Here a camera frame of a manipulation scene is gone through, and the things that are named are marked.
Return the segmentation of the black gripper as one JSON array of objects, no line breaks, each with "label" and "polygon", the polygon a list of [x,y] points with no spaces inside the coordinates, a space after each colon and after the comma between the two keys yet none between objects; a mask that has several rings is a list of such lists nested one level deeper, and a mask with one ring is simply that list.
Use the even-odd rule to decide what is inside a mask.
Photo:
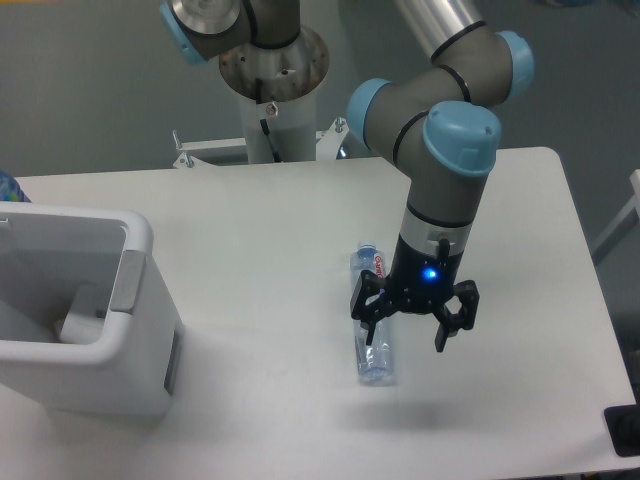
[{"label": "black gripper", "polygon": [[[430,314],[439,322],[434,344],[442,353],[447,340],[460,329],[474,327],[479,306],[479,290],[473,280],[455,284],[462,254],[452,254],[452,244],[444,237],[436,242],[435,253],[411,247],[399,236],[390,274],[379,277],[362,270],[350,300],[351,318],[366,331],[364,343],[371,345],[377,324],[396,312]],[[457,299],[460,308],[452,313],[447,303]]]}]

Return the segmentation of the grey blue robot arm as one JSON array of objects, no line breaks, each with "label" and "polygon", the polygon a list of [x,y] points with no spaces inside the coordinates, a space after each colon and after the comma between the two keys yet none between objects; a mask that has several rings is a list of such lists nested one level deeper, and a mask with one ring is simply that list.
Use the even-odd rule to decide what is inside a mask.
[{"label": "grey blue robot arm", "polygon": [[[501,125],[492,109],[529,87],[535,62],[523,38],[492,31],[471,1],[401,1],[398,9],[431,66],[404,85],[368,80],[348,102],[351,134],[411,182],[391,271],[359,274],[350,310],[368,345],[385,318],[431,314],[443,349],[473,327],[478,309],[476,284],[456,274],[496,161]],[[298,2],[166,1],[160,14],[183,57],[216,60],[247,101],[250,162],[315,158],[312,112],[282,115],[317,90],[329,64]]]}]

